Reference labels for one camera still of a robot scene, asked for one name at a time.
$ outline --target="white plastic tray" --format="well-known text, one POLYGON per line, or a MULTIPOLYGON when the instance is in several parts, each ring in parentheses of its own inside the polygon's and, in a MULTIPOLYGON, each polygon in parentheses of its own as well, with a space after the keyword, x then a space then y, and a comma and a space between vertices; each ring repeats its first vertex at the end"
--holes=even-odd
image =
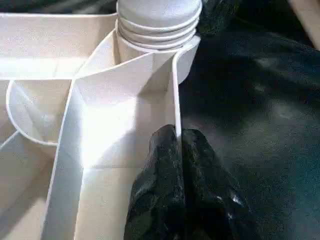
POLYGON ((153 132, 181 135, 199 44, 148 52, 117 15, 0 16, 0 239, 123 238, 153 132))

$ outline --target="white plastic cap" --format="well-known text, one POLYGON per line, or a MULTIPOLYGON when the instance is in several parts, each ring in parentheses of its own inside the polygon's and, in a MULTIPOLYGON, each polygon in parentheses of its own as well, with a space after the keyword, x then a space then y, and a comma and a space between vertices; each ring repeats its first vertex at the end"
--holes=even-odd
POLYGON ((196 33, 201 10, 201 0, 119 0, 117 28, 137 46, 177 48, 196 33))

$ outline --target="white plastic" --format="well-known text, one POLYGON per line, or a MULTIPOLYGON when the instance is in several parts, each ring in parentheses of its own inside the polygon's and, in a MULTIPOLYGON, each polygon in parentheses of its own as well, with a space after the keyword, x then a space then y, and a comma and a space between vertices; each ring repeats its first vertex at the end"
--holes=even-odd
POLYGON ((196 33, 201 0, 119 0, 118 32, 145 49, 168 50, 196 33))
POLYGON ((0 46, 17 45, 0 52, 9 66, 0 79, 1 239, 122 239, 152 133, 173 124, 180 138, 178 84, 200 38, 157 51, 124 39, 115 21, 0 16, 0 46))

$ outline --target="plastic partition wall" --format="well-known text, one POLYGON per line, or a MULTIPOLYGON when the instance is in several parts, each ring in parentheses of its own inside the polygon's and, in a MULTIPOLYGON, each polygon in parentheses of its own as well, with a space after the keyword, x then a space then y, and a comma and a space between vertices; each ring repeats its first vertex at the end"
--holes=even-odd
POLYGON ((116 21, 1 14, 0 239, 122 239, 149 138, 180 136, 200 38, 146 50, 116 21))

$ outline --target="dark surface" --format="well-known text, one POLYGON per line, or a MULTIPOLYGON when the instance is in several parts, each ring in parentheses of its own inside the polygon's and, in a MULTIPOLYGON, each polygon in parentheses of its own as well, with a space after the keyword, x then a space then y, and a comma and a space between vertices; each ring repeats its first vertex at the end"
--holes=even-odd
POLYGON ((236 16, 313 47, 288 0, 242 0, 236 16))
POLYGON ((313 48, 234 22, 179 87, 183 127, 238 180, 262 239, 320 239, 319 76, 313 48))

